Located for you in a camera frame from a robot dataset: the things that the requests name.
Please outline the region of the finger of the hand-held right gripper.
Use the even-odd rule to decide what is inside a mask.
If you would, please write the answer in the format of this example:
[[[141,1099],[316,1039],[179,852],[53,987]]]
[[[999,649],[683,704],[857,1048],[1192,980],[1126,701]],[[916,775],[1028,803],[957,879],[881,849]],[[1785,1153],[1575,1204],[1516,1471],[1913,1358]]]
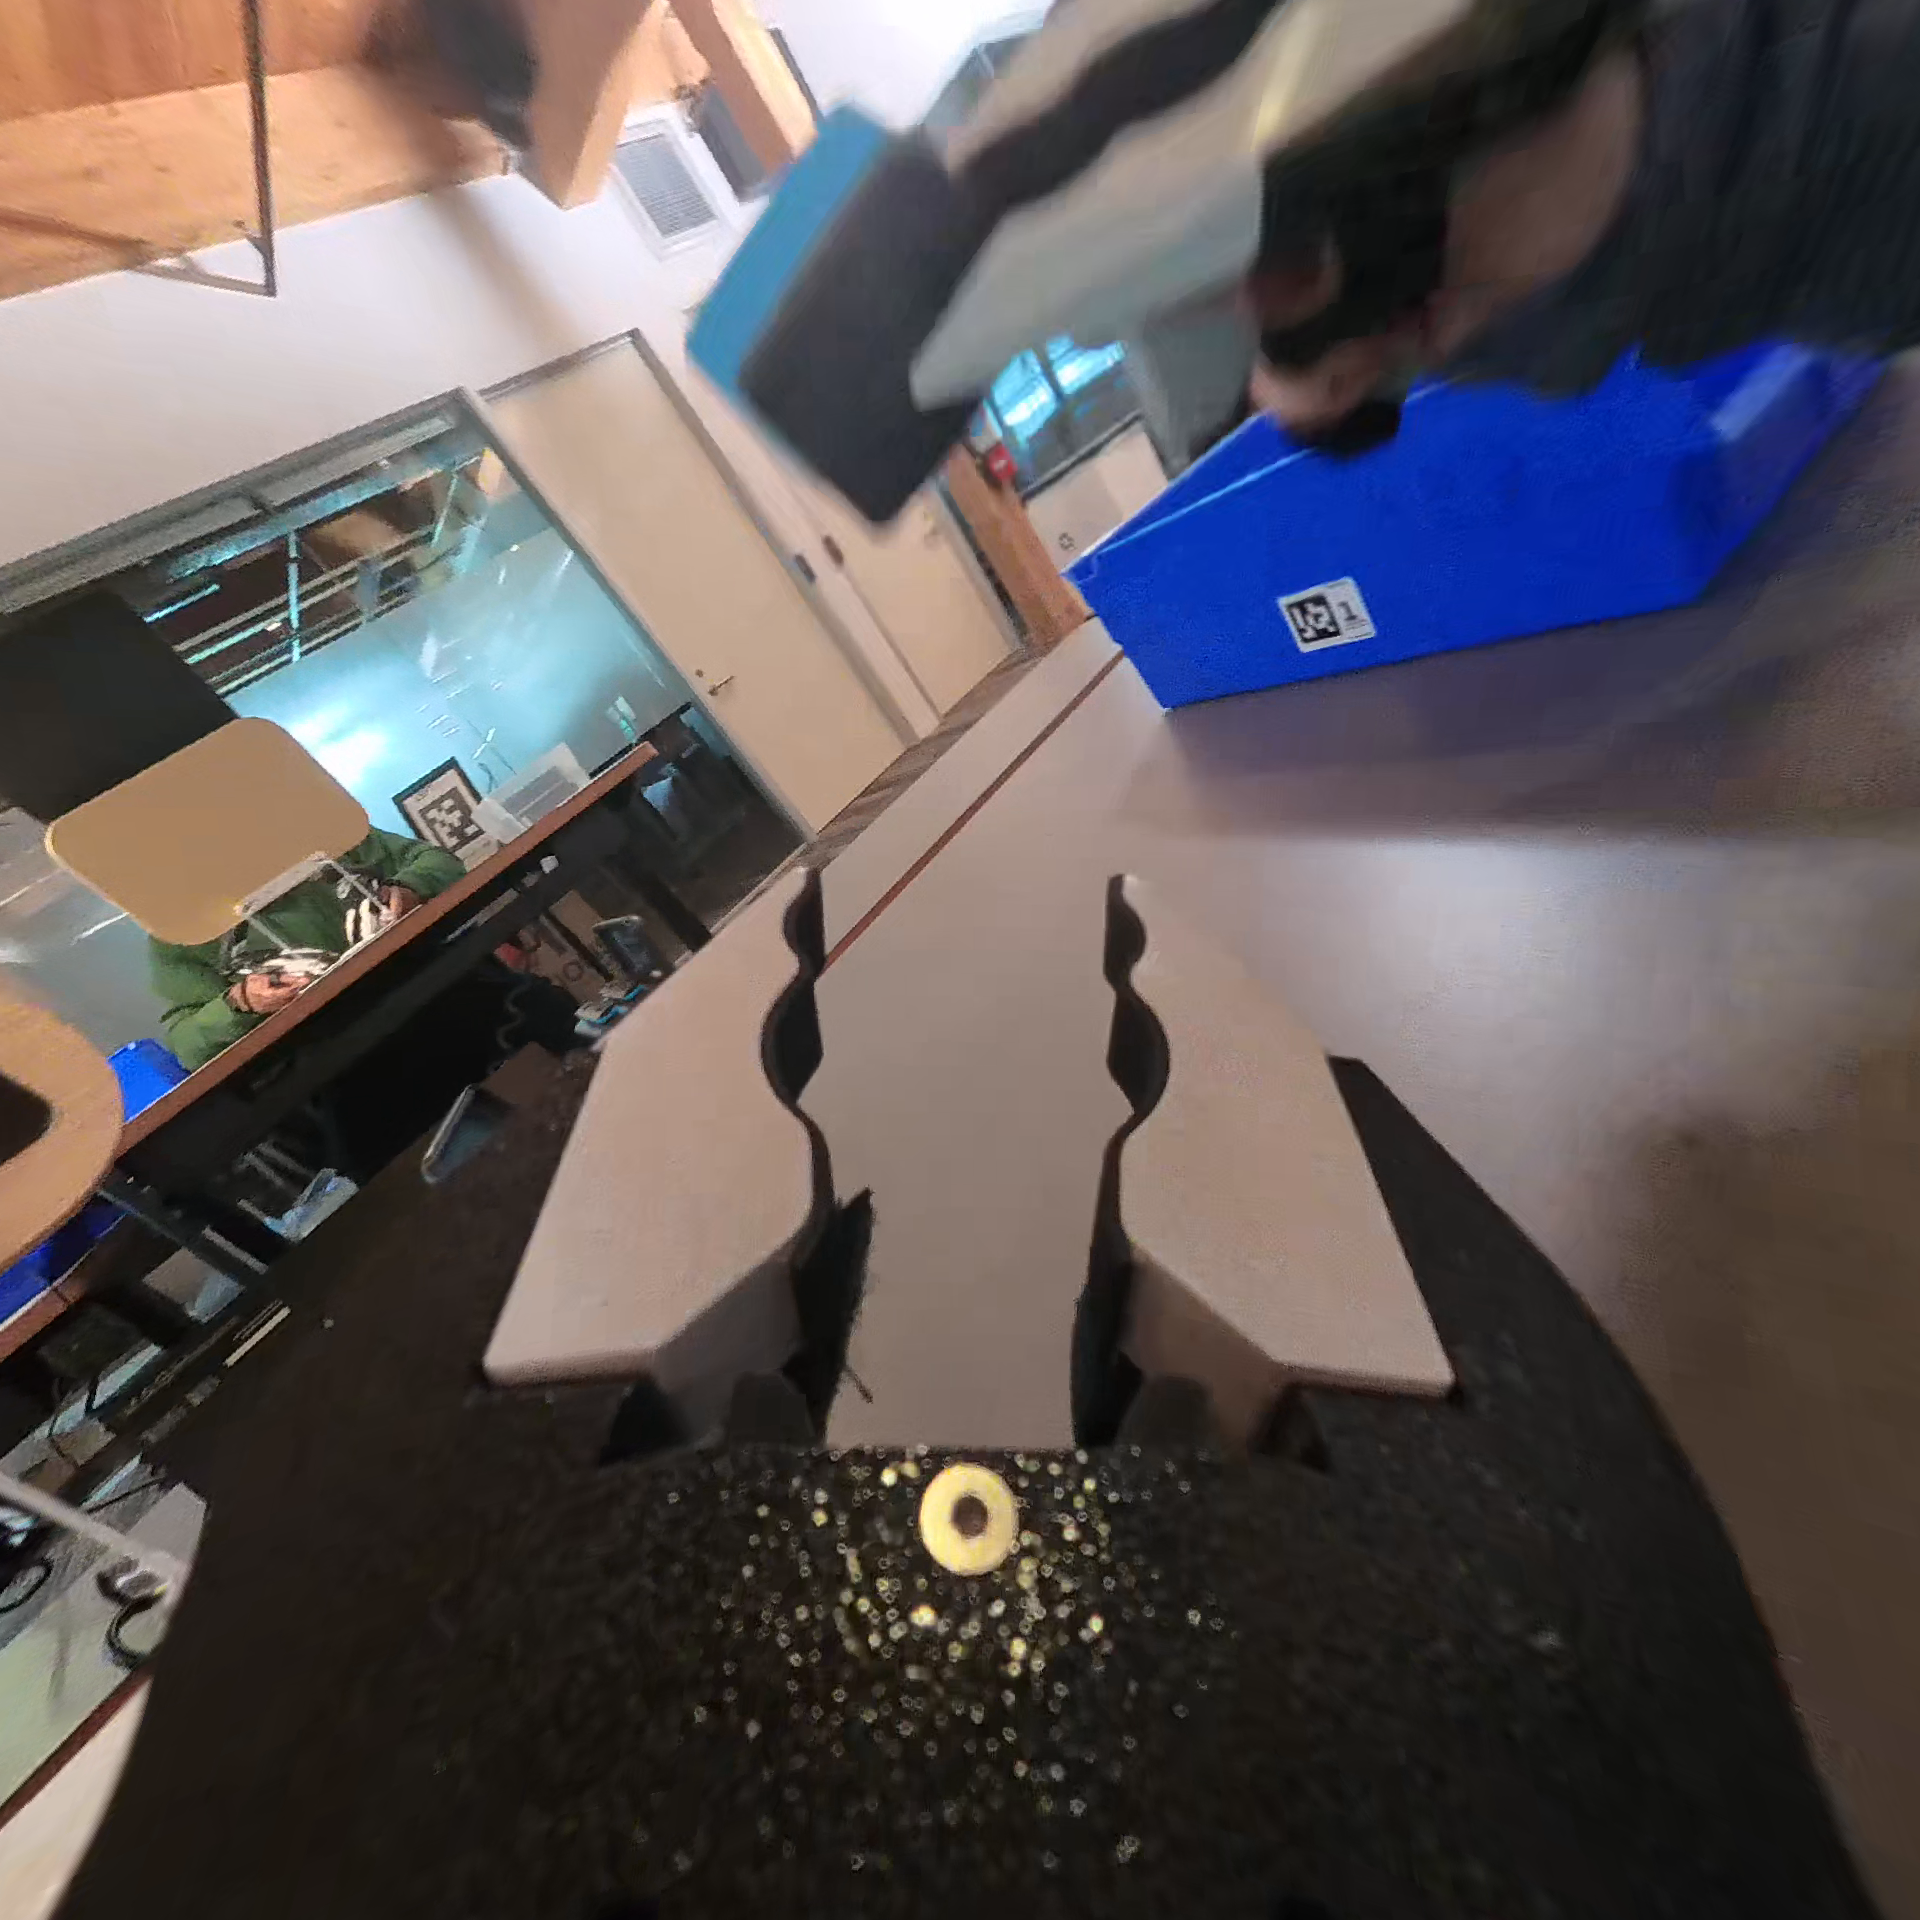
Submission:
[[[1059,4],[942,144],[966,187],[1062,187],[1195,117],[1259,152],[1467,27],[1464,1]]]
[[[915,403],[981,399],[1022,352],[1060,337],[1117,344],[1151,438],[1188,465],[1232,429],[1257,356],[1241,284],[1261,175],[1243,142],[1169,142],[1112,152],[1011,213],[915,352]]]

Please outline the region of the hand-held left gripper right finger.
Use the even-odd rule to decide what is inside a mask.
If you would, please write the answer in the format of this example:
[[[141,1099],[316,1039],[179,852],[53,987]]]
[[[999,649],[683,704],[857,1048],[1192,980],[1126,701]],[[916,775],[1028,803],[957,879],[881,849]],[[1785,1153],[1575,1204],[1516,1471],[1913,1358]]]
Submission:
[[[1107,886],[1109,1077],[1071,1437],[1198,1401],[1257,1451],[1307,1389],[1439,1404],[1456,1372],[1329,1057],[1241,957],[1139,875]]]

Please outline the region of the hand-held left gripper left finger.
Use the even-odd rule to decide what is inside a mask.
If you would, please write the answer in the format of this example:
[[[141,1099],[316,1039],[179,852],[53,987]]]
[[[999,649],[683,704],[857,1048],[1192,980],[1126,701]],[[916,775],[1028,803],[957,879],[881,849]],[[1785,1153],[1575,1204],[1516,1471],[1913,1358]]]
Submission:
[[[599,1046],[481,1358],[623,1384],[619,1448],[824,1440],[872,1240],[803,1097],[824,1056],[823,877],[769,881]]]

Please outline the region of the black and blue eraser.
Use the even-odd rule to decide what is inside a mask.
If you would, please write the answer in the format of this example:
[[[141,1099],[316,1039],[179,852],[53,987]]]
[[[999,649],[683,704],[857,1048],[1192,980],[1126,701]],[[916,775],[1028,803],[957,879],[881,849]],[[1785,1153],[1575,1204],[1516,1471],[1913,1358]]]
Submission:
[[[976,409],[916,399],[912,366],[979,238],[923,132],[835,107],[700,303],[686,356],[857,517],[889,524]]]

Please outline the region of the blue bin with tag sticker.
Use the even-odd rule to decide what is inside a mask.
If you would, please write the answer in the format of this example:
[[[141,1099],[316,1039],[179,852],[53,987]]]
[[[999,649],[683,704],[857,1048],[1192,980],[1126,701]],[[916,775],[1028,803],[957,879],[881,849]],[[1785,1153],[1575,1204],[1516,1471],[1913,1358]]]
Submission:
[[[1884,369],[1765,344],[1567,399],[1431,381],[1352,459],[1257,416],[1068,581],[1166,710],[1684,608]]]

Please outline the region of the brown edged work table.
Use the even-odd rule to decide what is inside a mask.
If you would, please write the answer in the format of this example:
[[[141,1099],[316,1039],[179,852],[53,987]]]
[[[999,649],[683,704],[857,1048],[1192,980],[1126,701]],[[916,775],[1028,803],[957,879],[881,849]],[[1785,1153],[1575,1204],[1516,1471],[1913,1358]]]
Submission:
[[[413,1009],[539,920],[581,873],[622,848],[614,809],[661,755],[637,744],[441,896],[345,957],[214,1060],[125,1120],[99,1198],[113,1232],[136,1228],[160,1257],[185,1249],[237,1284],[288,1238],[214,1184],[308,1097],[369,1056]]]

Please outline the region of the white door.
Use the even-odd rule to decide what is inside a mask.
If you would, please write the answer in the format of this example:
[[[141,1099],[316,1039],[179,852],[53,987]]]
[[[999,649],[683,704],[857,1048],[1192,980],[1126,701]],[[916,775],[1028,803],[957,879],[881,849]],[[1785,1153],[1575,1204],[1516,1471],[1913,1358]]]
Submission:
[[[816,835],[912,743],[636,334],[493,388],[493,438],[783,813]]]
[[[939,719],[1014,657],[1013,621],[943,492],[926,486],[872,525],[824,484],[788,480],[827,569],[847,581]]]

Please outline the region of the framed tag sign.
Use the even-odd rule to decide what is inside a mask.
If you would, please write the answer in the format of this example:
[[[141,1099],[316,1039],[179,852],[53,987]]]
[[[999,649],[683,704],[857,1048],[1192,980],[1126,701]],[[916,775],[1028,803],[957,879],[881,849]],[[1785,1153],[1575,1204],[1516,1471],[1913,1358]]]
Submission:
[[[409,831],[470,867],[489,831],[477,821],[480,793],[457,759],[446,759],[392,793],[392,804]]]

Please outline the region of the black flat panel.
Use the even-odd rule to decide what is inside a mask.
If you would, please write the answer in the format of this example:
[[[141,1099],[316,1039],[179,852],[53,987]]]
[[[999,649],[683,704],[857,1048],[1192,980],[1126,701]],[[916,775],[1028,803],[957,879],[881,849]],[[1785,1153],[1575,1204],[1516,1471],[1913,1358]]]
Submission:
[[[230,719],[228,701],[111,589],[3,621],[3,803],[40,824]]]

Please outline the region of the wooden post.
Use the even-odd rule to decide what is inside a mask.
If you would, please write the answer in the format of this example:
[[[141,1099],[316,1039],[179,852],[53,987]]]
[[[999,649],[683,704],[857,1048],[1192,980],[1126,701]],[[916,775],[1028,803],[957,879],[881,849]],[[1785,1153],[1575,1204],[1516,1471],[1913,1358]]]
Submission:
[[[1060,574],[1016,486],[968,444],[943,464],[948,501],[1031,647],[1044,651],[1084,628],[1087,603]]]

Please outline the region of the black wall speaker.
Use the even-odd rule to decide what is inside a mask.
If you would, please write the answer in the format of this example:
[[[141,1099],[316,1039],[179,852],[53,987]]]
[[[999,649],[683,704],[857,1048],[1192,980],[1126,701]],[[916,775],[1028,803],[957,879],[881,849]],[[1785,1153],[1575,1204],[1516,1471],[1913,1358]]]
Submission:
[[[713,80],[700,87],[693,107],[687,110],[687,117],[697,136],[705,145],[717,171],[727,179],[735,199],[759,199],[765,192],[765,181],[769,171],[765,163],[756,156],[744,131],[735,121],[729,101]]]

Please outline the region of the wall vent grille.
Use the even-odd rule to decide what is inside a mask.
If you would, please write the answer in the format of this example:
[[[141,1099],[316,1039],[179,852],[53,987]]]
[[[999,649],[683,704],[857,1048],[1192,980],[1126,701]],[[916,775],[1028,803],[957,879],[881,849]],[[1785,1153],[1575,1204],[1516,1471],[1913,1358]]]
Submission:
[[[619,131],[613,179],[639,235],[661,255],[731,235],[729,200],[713,182],[713,166],[697,160],[683,123],[667,115],[644,115]]]

